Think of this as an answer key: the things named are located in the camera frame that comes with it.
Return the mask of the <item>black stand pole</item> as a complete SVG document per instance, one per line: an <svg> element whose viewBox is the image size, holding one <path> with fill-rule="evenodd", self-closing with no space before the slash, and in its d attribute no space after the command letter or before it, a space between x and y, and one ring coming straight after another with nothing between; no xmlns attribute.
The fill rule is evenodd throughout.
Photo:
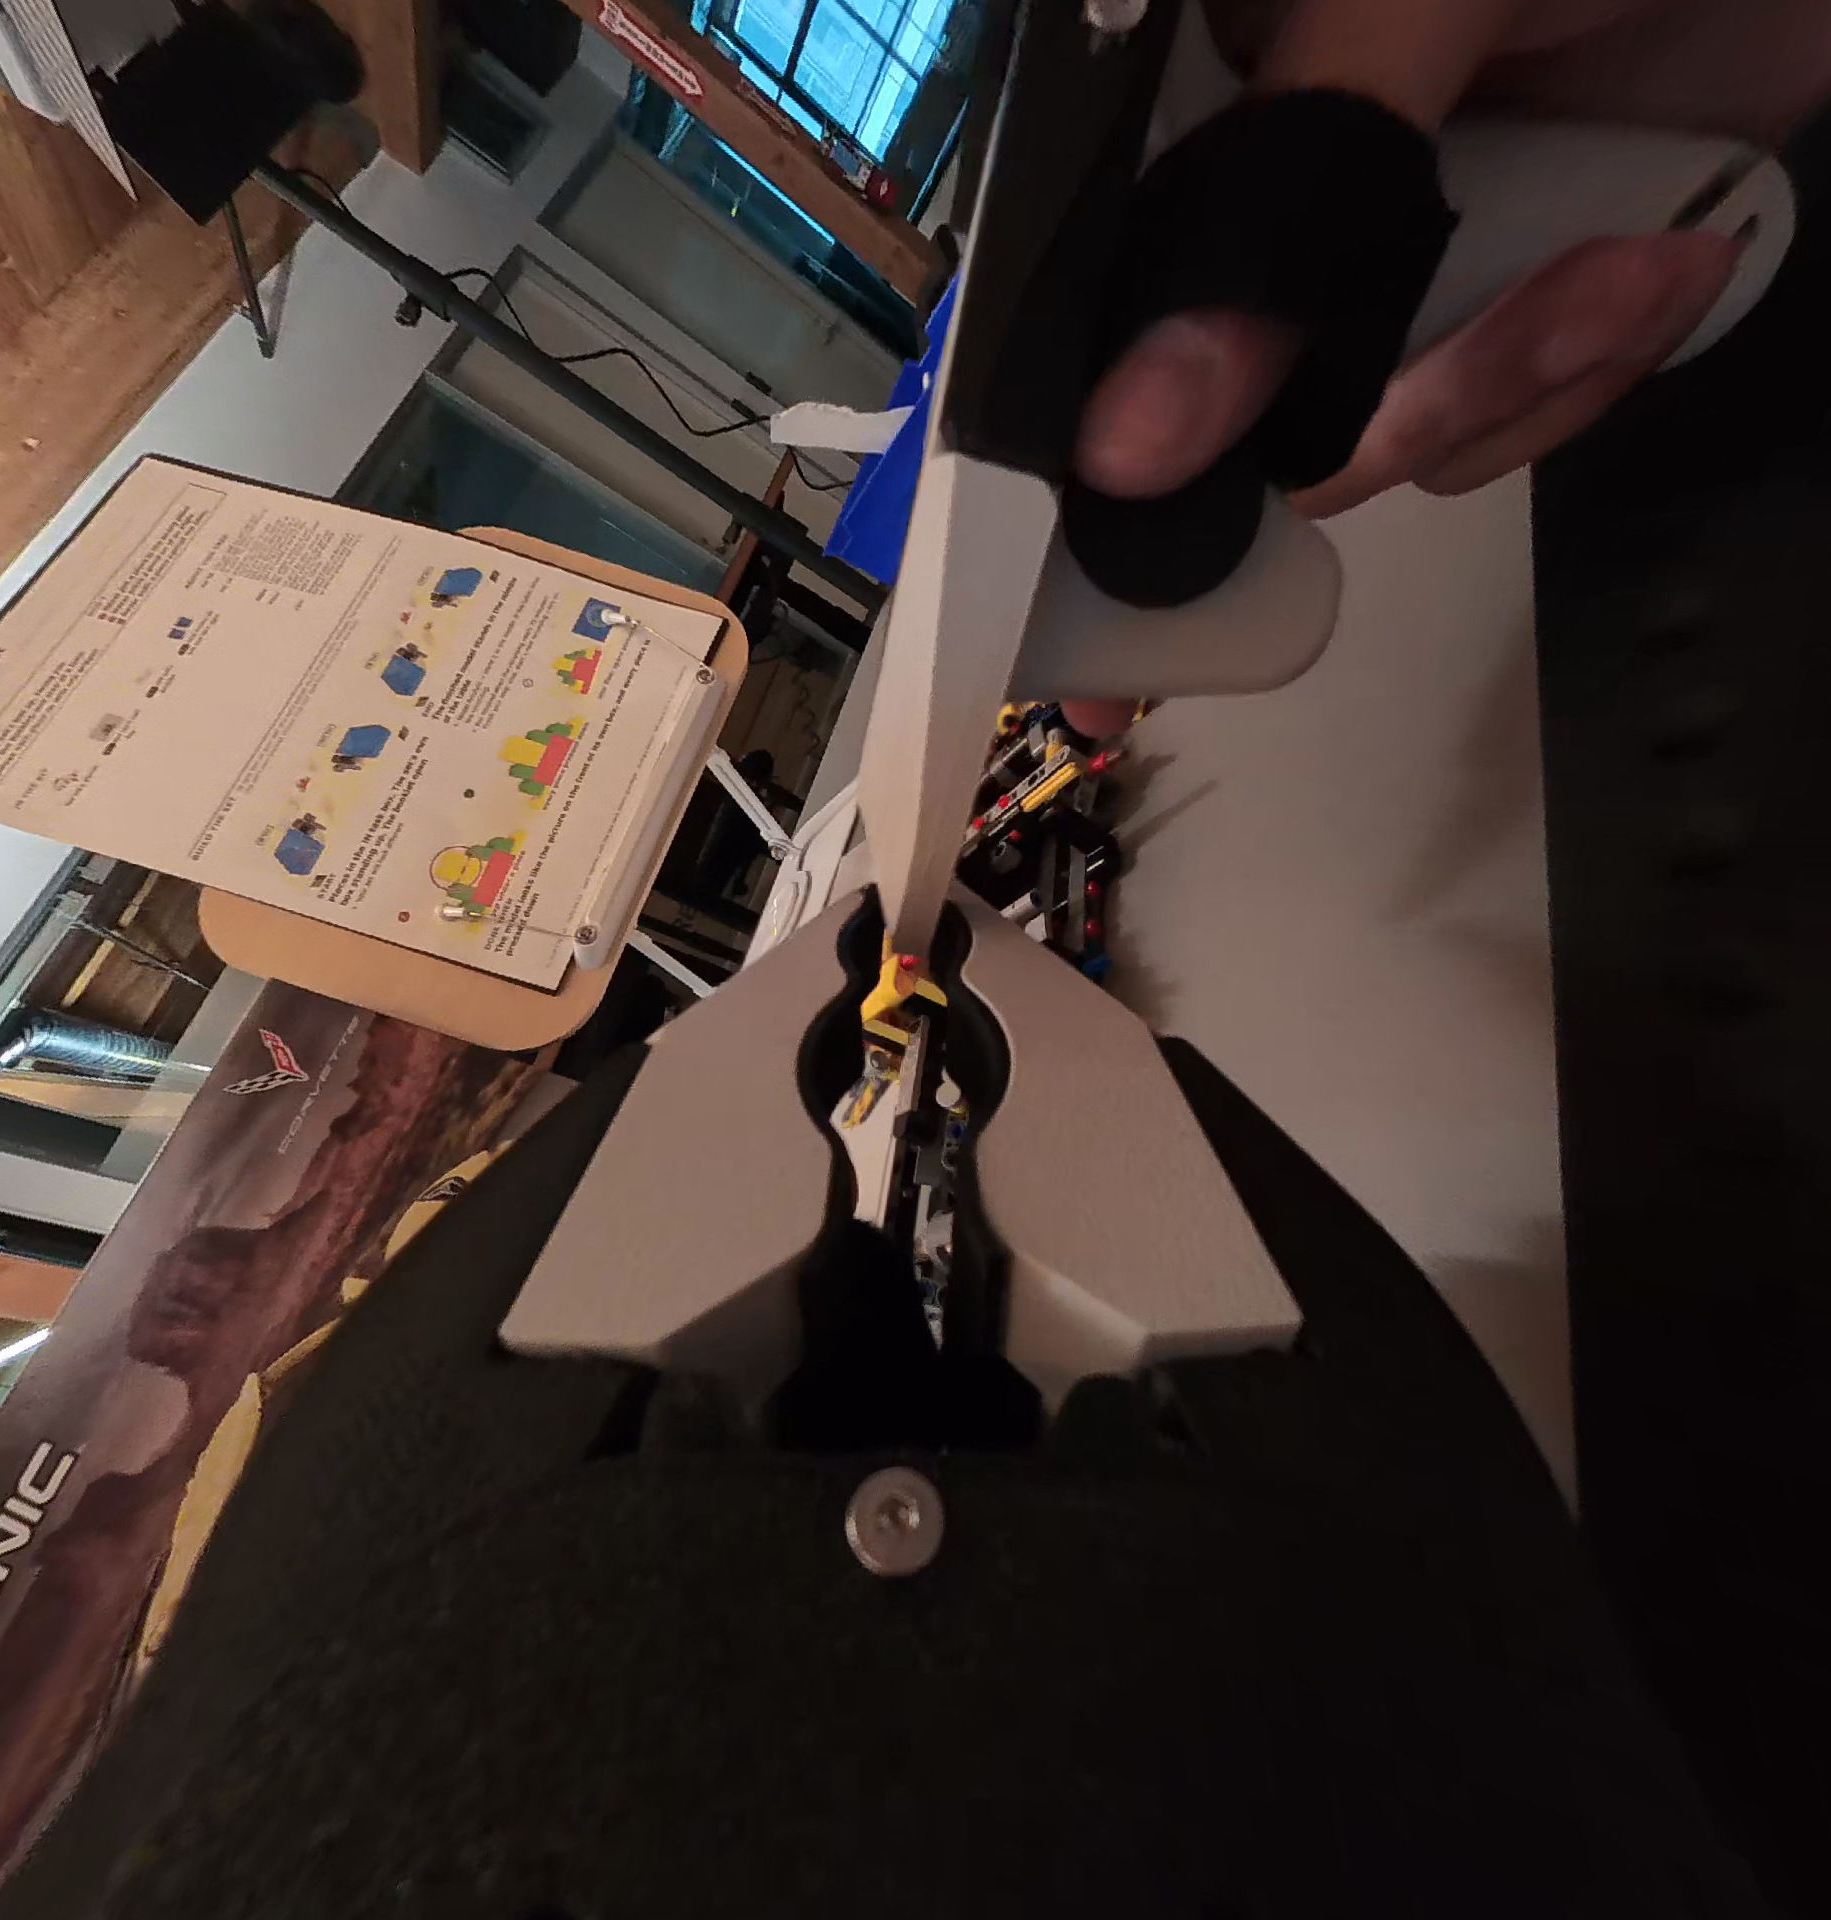
<svg viewBox="0 0 1831 1920"><path fill-rule="evenodd" d="M476 344L499 352L524 377L538 380L547 392L614 433L618 442L636 451L684 486L711 501L744 532L773 546L782 558L806 566L812 577L841 590L866 613L879 613L886 602L886 589L879 589L879 583L853 566L829 557L811 537L806 526L782 513L782 507L769 507L756 493L733 486L697 454L669 440L652 424L634 418L616 400L579 379L562 358L544 352L512 319L470 298L457 282L457 274L441 273L417 253L394 246L368 223L355 220L333 194L310 185L292 166L262 160L254 166L251 179L274 194L282 205L299 212L360 259L383 269L404 298L417 299L423 310L443 322L459 327Z"/></svg>

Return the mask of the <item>printed instruction sheet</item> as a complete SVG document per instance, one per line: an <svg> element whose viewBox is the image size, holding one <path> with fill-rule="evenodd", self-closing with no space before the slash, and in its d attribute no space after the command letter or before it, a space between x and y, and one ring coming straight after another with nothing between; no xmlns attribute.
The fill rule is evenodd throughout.
<svg viewBox="0 0 1831 1920"><path fill-rule="evenodd" d="M729 628L146 454L0 609L0 826L551 993L636 919Z"/></svg>

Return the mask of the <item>yellow thin lego beam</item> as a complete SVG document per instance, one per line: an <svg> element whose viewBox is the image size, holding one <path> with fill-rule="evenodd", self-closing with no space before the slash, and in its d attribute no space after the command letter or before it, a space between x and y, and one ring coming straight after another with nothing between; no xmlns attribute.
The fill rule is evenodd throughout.
<svg viewBox="0 0 1831 1920"><path fill-rule="evenodd" d="M858 1021L866 1044L903 1049L948 1007L947 993L930 978L925 962L882 939L879 978L863 996Z"/></svg>

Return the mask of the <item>person's right hand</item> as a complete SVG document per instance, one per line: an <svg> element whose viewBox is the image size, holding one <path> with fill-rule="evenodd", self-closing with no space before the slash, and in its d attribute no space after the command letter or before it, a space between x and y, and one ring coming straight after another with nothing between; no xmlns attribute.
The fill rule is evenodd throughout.
<svg viewBox="0 0 1831 1920"><path fill-rule="evenodd" d="M1730 133L1776 148L1831 101L1831 2L1204 4L1216 61L1256 89L1372 96L1435 131L1459 109ZM1401 484L1476 491L1599 421L1694 332L1734 273L1717 234L1599 237L1515 282L1388 385L1345 468L1299 493L1332 516ZM1283 322L1160 319L1095 385L1077 478L1157 499L1262 418Z"/></svg>

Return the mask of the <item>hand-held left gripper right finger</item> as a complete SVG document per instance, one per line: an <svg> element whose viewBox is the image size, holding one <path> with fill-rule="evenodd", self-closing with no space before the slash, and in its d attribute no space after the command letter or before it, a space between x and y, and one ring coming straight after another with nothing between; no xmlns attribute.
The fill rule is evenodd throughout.
<svg viewBox="0 0 1831 1920"><path fill-rule="evenodd" d="M978 898L934 932L956 1152L941 1355L1083 1379L1277 1352L1299 1303L1150 1026Z"/></svg>

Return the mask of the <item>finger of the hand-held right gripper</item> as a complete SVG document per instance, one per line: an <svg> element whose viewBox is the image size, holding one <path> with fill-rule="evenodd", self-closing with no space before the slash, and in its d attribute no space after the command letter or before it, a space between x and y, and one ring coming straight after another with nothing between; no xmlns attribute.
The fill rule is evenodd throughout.
<svg viewBox="0 0 1831 1920"><path fill-rule="evenodd" d="M925 457L888 599L856 802L888 946L928 958L1058 501L1031 472Z"/></svg>

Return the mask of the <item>blue storage bin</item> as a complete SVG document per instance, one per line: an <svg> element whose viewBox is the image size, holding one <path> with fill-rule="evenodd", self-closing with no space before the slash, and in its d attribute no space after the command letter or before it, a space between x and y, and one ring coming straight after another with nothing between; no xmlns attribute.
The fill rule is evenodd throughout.
<svg viewBox="0 0 1831 1920"><path fill-rule="evenodd" d="M925 350L903 363L888 392L888 410L903 408L908 418L896 426L886 451L861 457L823 542L830 558L850 564L882 589L896 583L903 564L903 539L925 452L930 389L948 342L956 289L958 274L928 314Z"/></svg>

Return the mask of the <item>black lego set box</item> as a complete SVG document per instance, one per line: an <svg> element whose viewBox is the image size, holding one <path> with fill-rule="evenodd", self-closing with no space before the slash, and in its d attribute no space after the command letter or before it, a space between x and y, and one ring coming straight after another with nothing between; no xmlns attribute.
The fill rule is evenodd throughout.
<svg viewBox="0 0 1831 1920"><path fill-rule="evenodd" d="M267 985L0 1406L0 1831L42 1818L158 1616L188 1481L547 1066Z"/></svg>

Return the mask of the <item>wooden post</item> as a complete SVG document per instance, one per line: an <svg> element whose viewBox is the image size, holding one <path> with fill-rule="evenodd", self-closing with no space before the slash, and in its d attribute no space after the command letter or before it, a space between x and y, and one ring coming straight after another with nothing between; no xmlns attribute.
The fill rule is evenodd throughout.
<svg viewBox="0 0 1831 1920"><path fill-rule="evenodd" d="M950 277L941 250L852 185L818 141L761 95L737 63L694 33L673 4L568 2L568 11L632 70L663 85L663 93L909 306L930 311Z"/></svg>

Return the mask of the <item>white paper slip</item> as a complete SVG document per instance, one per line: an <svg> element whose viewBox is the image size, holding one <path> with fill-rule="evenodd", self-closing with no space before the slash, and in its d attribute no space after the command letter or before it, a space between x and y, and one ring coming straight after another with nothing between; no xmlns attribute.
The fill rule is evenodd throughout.
<svg viewBox="0 0 1831 1920"><path fill-rule="evenodd" d="M858 410L833 401L800 401L779 408L763 424L770 442L792 451L830 451L856 459L886 452L912 418L909 403Z"/></svg>

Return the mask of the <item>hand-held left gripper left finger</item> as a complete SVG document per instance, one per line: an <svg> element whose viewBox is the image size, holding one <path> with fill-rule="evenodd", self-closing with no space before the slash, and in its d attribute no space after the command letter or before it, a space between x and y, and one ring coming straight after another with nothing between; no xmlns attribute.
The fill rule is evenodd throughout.
<svg viewBox="0 0 1831 1920"><path fill-rule="evenodd" d="M731 1386L777 1420L912 1420L917 1291L853 1219L830 1109L858 1076L876 891L848 891L673 1017L499 1330L522 1360Z"/></svg>

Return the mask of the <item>black pole-mounted box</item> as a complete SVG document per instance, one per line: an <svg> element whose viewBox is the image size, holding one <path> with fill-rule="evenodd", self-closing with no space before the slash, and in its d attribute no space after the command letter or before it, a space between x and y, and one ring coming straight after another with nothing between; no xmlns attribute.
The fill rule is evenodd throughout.
<svg viewBox="0 0 1831 1920"><path fill-rule="evenodd" d="M364 81L355 39L312 2L0 2L0 87L196 223Z"/></svg>

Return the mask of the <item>yellow black lego car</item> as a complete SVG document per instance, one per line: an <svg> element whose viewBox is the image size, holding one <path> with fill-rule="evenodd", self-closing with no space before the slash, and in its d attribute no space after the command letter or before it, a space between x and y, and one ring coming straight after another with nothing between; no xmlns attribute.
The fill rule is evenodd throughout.
<svg viewBox="0 0 1831 1920"><path fill-rule="evenodd" d="M1096 985L1113 966L1122 757L1117 741L1077 732L1054 703L1005 706L956 860L956 880L976 901ZM885 1231L908 1239L934 1341L943 1333L956 1188L972 1129L972 1104L948 1070L947 1011L903 1049L866 1044L861 1032L863 1070L835 1109L835 1124L853 1132L896 1106L876 1211Z"/></svg>

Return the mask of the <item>silver ventilation duct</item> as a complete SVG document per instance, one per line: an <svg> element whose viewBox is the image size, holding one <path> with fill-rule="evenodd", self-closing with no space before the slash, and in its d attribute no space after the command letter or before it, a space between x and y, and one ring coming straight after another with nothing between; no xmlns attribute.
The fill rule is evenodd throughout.
<svg viewBox="0 0 1831 1920"><path fill-rule="evenodd" d="M17 1009L0 1026L0 1101L39 1112L138 1124L180 1117L207 1081L158 1038L69 1012Z"/></svg>

